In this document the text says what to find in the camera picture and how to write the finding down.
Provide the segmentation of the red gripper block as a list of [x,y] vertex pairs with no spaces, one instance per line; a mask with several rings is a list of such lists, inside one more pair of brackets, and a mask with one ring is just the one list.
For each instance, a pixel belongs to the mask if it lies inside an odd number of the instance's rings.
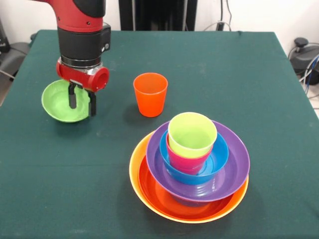
[[94,92],[105,88],[109,80],[109,70],[102,66],[102,64],[90,69],[75,69],[63,64],[61,60],[58,59],[56,71],[60,78],[70,82],[68,86],[70,108],[75,109],[77,106],[75,94],[75,87],[77,84],[88,90],[87,93],[90,99],[89,116],[95,116],[97,107],[96,95]]

